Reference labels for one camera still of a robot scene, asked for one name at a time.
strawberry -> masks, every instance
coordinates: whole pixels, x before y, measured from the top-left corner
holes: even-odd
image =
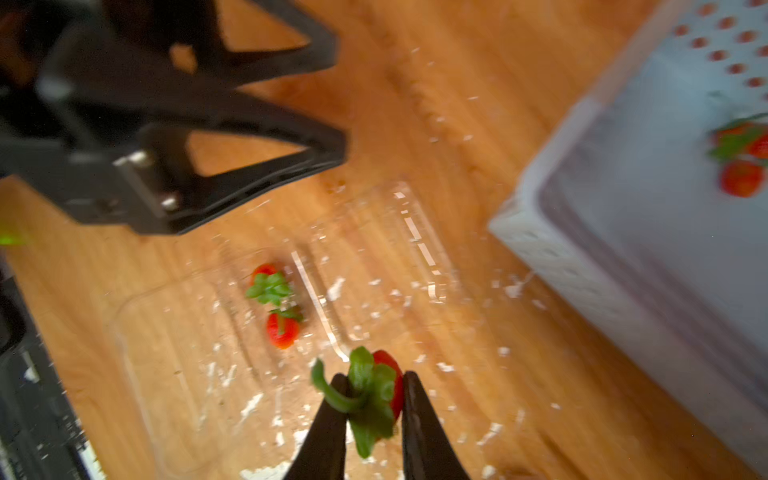
[[[746,149],[746,152],[750,155],[754,155],[760,160],[768,160],[768,134],[764,134],[762,137],[752,142],[749,148]]]
[[[274,346],[285,350],[299,338],[299,323],[279,313],[272,313],[266,321],[266,334]]]
[[[274,275],[279,270],[272,264],[272,263],[265,263],[263,265],[259,265],[256,267],[256,269],[253,271],[253,273],[250,274],[250,284],[253,285],[253,283],[256,280],[256,275],[259,273],[263,273],[266,276]]]
[[[727,194],[735,197],[752,197],[759,190],[765,179],[765,172],[760,165],[735,160],[723,169],[720,175],[720,187]]]
[[[382,363],[384,365],[390,366],[397,373],[397,377],[395,377],[395,395],[392,397],[392,401],[389,403],[389,406],[392,408],[392,414],[395,416],[395,422],[397,422],[397,419],[400,418],[400,412],[402,412],[402,403],[405,398],[402,393],[402,370],[398,366],[395,359],[393,359],[392,356],[384,350],[376,350],[373,353],[373,363],[375,365]]]

screw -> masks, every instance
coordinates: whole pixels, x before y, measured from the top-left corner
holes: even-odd
[[[178,210],[181,206],[181,194],[179,192],[170,192],[160,196],[160,205],[167,212]]]

perforated basket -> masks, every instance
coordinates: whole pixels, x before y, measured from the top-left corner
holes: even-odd
[[[768,194],[727,196],[707,156],[768,111],[763,3],[663,3],[489,227],[766,474]]]

wooden table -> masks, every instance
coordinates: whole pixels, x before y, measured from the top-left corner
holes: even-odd
[[[182,237],[78,226],[20,180],[0,182],[0,226],[26,241],[7,249],[8,261],[109,478],[154,474],[141,417],[105,329],[117,307],[208,264],[217,239],[242,250],[279,242],[398,178],[422,199],[464,287],[504,319],[493,326],[496,338],[478,340],[511,348],[514,368],[498,378],[501,395],[492,401],[525,412],[496,452],[500,474],[754,477],[543,283],[534,280],[515,300],[493,288],[494,280],[503,285],[528,268],[488,235],[486,223],[654,2],[303,4],[339,32],[339,64],[243,89],[345,128],[351,145],[343,167],[269,193]],[[231,48],[299,40],[241,0],[222,0],[220,10]],[[269,150],[263,142],[210,135],[191,143],[199,169],[211,173]],[[266,200],[269,216],[254,209]]]

white debris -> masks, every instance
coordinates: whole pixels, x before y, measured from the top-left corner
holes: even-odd
[[[235,379],[236,371],[237,371],[237,365],[232,365],[230,367],[230,371],[227,372],[227,376],[223,380],[221,380],[221,386],[223,386],[224,388],[229,387],[230,384],[232,383],[232,380]]]
[[[523,292],[523,287],[525,287],[526,283],[531,281],[531,279],[534,277],[535,274],[536,272],[530,271],[528,272],[528,275],[526,275],[523,280],[520,280],[516,276],[513,276],[512,277],[513,284],[505,286],[504,293],[506,293],[509,298],[519,298]]]
[[[328,299],[332,302],[335,302],[341,297],[341,287],[344,285],[344,282],[346,281],[346,278],[343,276],[338,276],[336,280],[333,282],[333,285],[328,289]]]
[[[486,465],[485,467],[482,468],[483,480],[488,480],[495,474],[496,474],[496,468],[494,468],[492,465]]]
[[[490,440],[493,437],[495,437],[501,430],[502,430],[502,424],[500,424],[500,423],[492,423],[491,424],[491,429],[488,430],[488,433],[483,435],[482,439],[480,439],[480,441],[477,442],[478,446],[482,447],[483,445],[488,443],[488,440]]]
[[[248,418],[248,415],[253,413],[253,411],[256,410],[256,406],[259,405],[259,402],[261,402],[261,398],[264,397],[263,393],[257,393],[253,396],[252,399],[248,400],[248,403],[245,405],[245,408],[240,410],[240,422],[245,422],[245,419]]]

